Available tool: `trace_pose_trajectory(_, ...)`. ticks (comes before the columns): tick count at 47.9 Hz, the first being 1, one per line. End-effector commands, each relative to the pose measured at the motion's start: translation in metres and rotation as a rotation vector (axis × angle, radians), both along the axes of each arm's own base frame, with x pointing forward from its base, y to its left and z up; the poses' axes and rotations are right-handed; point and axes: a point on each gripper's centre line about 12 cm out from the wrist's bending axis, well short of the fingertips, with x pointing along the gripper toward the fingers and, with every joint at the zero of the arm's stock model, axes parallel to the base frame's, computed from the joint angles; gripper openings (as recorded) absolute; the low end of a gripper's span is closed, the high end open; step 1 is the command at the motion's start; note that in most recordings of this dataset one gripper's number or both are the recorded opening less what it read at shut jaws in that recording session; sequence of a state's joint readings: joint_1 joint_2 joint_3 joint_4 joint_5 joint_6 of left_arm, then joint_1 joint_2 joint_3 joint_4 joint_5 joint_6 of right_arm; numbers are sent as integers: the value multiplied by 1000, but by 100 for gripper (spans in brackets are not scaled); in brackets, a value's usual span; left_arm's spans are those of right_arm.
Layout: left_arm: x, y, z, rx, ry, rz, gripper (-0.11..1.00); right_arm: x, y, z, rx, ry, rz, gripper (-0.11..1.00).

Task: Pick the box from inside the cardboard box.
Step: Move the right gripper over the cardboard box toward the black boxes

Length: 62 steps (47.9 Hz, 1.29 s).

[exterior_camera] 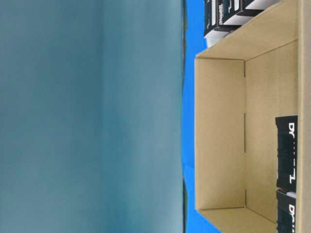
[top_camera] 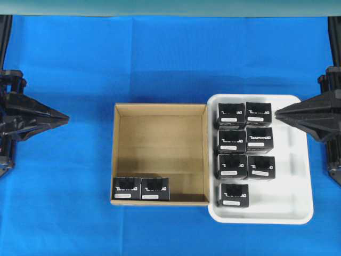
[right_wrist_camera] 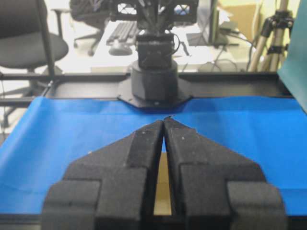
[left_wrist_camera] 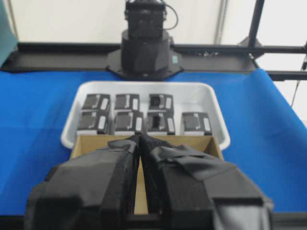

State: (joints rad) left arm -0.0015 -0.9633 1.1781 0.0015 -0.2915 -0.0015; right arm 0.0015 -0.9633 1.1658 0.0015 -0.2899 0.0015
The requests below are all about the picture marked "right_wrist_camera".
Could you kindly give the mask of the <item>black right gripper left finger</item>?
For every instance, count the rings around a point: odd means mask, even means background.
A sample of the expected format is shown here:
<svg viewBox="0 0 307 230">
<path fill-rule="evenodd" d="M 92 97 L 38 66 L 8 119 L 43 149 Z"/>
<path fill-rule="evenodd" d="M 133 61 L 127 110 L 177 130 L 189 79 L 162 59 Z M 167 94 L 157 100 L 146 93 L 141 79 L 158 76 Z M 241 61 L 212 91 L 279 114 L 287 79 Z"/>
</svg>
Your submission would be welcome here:
<svg viewBox="0 0 307 230">
<path fill-rule="evenodd" d="M 44 230 L 138 230 L 154 212 L 161 120 L 72 161 L 44 200 Z"/>
</svg>

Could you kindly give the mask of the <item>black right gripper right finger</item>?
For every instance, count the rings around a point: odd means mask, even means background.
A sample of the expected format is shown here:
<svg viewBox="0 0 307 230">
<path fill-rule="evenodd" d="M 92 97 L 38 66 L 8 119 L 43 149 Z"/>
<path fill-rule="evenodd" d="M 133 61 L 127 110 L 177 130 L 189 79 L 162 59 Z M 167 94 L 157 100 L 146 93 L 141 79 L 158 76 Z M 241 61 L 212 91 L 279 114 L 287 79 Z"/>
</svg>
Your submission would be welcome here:
<svg viewBox="0 0 307 230">
<path fill-rule="evenodd" d="M 287 229 L 281 194 L 256 162 L 170 117 L 164 125 L 171 198 L 187 229 Z"/>
</svg>

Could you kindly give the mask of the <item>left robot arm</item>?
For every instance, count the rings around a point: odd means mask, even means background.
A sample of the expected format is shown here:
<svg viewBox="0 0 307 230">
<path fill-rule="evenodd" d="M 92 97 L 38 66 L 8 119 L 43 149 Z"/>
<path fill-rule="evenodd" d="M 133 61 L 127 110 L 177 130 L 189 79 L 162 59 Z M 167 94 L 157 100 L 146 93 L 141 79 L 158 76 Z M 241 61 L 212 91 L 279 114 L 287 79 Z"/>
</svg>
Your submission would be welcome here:
<svg viewBox="0 0 307 230">
<path fill-rule="evenodd" d="M 196 0 L 119 0 L 109 3 L 111 20 L 135 21 L 138 59 L 132 65 L 129 93 L 147 108 L 169 108 L 190 99 L 178 78 L 174 22 L 196 22 Z M 44 200 L 43 230 L 138 230 L 153 215 L 159 160 L 164 140 L 161 120 L 72 161 Z"/>
</svg>

